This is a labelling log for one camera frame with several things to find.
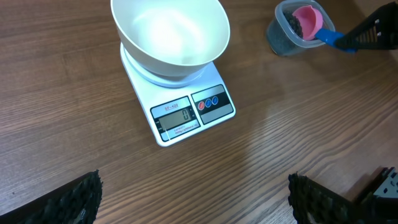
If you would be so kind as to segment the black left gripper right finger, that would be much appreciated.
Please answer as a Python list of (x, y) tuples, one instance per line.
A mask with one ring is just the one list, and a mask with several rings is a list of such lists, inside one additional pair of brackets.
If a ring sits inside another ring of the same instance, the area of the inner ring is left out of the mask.
[(288, 180), (288, 201), (299, 224), (376, 223), (376, 219), (363, 208), (306, 176), (294, 173)]

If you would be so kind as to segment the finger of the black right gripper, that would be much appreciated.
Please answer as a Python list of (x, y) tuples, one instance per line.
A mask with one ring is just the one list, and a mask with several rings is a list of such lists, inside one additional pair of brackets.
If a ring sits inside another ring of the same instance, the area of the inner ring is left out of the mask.
[(379, 7), (334, 44), (344, 50), (396, 50), (397, 1)]

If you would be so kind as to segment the pink scoop with blue handle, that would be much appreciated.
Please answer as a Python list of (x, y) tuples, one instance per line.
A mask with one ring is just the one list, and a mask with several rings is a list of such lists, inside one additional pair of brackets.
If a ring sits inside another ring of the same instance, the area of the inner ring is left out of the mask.
[(336, 46), (335, 42), (344, 37), (341, 32), (335, 32), (323, 28), (323, 16), (318, 9), (311, 5), (302, 6), (293, 12), (300, 23), (303, 32), (303, 40), (312, 40), (314, 38), (344, 52), (355, 53), (356, 49), (345, 49)]

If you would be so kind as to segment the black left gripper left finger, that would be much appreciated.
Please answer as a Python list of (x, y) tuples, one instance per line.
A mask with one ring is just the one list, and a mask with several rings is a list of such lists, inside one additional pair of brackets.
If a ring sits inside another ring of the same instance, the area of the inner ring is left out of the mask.
[(1, 215), (1, 223), (92, 224), (100, 207), (103, 182), (99, 171), (85, 175)]

